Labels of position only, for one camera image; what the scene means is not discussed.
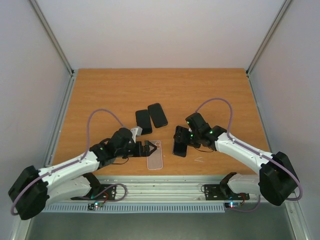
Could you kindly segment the white phone case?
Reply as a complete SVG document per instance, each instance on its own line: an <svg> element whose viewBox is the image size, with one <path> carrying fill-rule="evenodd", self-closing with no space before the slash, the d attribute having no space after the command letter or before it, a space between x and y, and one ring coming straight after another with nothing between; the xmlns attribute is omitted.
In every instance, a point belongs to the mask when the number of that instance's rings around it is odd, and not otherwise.
<svg viewBox="0 0 320 240"><path fill-rule="evenodd" d="M160 170L163 168L162 143L160 140L151 140L157 146L157 150L147 157L148 170Z"/></svg>

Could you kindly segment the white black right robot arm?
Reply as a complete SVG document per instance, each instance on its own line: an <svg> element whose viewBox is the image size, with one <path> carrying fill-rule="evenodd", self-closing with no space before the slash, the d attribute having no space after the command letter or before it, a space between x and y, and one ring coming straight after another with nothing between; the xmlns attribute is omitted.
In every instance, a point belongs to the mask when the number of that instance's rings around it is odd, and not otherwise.
<svg viewBox="0 0 320 240"><path fill-rule="evenodd" d="M198 112L185 120L194 143L226 154L255 172L253 176L232 172L223 178L220 191L225 198L232 198L236 194L260 195L269 203L280 206L298 188L298 176L285 153L262 151L218 125L210 127Z"/></svg>

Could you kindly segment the dark smartphone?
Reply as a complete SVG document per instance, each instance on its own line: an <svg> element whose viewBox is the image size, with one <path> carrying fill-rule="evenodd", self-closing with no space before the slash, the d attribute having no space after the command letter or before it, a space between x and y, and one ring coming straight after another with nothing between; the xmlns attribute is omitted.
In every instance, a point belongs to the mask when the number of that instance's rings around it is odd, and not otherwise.
<svg viewBox="0 0 320 240"><path fill-rule="evenodd" d="M173 151L175 156L185 158L187 156L187 148L190 142L190 132L187 128L176 126L173 136Z"/></svg>
<svg viewBox="0 0 320 240"><path fill-rule="evenodd" d="M148 135L153 132L149 111L147 109L135 112L136 124L142 128L141 135Z"/></svg>

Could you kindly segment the black silicone phone case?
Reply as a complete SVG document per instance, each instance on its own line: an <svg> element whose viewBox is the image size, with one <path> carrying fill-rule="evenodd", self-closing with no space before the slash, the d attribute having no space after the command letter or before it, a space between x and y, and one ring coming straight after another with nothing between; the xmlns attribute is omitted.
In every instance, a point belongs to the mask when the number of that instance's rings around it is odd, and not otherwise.
<svg viewBox="0 0 320 240"><path fill-rule="evenodd" d="M147 109L155 128L161 128L168 125L167 117L160 103L151 104Z"/></svg>

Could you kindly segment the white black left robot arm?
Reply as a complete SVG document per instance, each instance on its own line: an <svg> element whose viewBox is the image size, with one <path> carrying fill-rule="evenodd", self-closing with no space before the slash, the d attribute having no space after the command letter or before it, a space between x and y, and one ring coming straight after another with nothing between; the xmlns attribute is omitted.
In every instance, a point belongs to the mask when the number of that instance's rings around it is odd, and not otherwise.
<svg viewBox="0 0 320 240"><path fill-rule="evenodd" d="M120 128L84 153L65 162L36 169L26 167L8 191L10 213L21 220L38 215L46 206L71 198L96 199L101 185L93 172L114 164L117 158L149 157L157 146L151 141L137 141L142 129Z"/></svg>

